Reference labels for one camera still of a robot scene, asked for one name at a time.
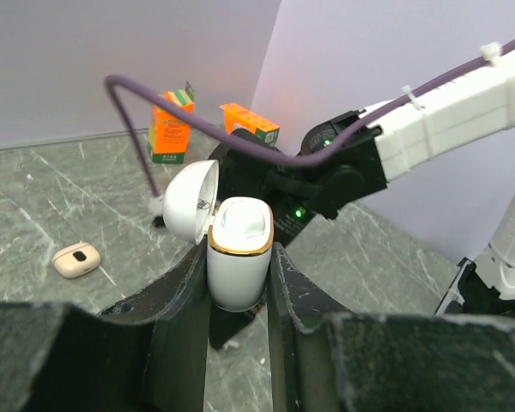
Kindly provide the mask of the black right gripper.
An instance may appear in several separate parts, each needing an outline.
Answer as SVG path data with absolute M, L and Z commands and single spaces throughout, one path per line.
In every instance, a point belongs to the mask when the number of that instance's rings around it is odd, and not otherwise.
M 220 181 L 217 201 L 229 197 L 255 197 L 274 214 L 274 241 L 284 246 L 295 240 L 317 215 L 334 220 L 347 203 L 363 193 L 365 180 L 352 154 L 361 146 L 362 134 L 342 146 L 317 168 L 279 167 L 219 144 L 211 153 L 218 160 Z

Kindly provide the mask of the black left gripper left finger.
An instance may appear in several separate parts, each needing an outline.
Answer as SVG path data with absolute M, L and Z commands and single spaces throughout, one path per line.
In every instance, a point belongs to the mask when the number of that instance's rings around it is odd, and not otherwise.
M 209 313 L 204 246 L 97 315 L 0 303 L 0 411 L 199 411 Z

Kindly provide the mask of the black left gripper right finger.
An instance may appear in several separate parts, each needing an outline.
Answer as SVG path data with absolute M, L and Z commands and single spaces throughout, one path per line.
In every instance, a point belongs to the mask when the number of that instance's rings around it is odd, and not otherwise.
M 515 321 L 357 314 L 274 244 L 268 326 L 276 411 L 515 411 Z

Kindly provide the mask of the white earbud charging case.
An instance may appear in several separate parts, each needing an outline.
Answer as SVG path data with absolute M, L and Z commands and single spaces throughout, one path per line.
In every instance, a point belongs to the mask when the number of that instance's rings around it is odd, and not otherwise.
M 261 299 L 270 266 L 274 216 L 254 197 L 230 197 L 215 205 L 219 162 L 184 167 L 166 188 L 162 217 L 178 239 L 206 244 L 207 282 L 215 304 L 245 312 Z

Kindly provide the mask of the beige earbud charging case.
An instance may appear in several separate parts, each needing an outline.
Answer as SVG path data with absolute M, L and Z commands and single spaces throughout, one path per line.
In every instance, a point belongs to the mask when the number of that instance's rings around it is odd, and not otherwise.
M 101 263 L 101 255 L 94 246 L 80 241 L 58 251 L 51 263 L 63 278 L 76 279 L 97 269 Z

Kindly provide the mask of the white earbud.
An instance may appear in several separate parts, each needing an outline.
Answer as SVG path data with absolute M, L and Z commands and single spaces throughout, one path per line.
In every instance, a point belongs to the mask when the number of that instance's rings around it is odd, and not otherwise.
M 234 349 L 237 349 L 239 348 L 239 343 L 237 341 L 234 341 L 234 340 L 227 340 L 223 345 L 222 345 L 222 348 L 224 350 L 229 350 L 231 348 L 234 348 Z

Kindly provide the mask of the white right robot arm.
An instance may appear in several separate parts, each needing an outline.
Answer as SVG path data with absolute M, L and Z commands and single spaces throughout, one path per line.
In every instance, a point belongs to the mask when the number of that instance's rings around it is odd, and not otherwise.
M 218 146 L 217 197 L 264 200 L 275 214 L 276 240 L 287 245 L 314 216 L 334 219 L 420 164 L 513 127 L 515 43 L 485 45 L 475 70 L 423 95 L 407 92 L 404 105 L 362 125 L 318 167 L 277 167 Z M 515 318 L 515 194 L 485 250 L 462 260 L 438 312 Z

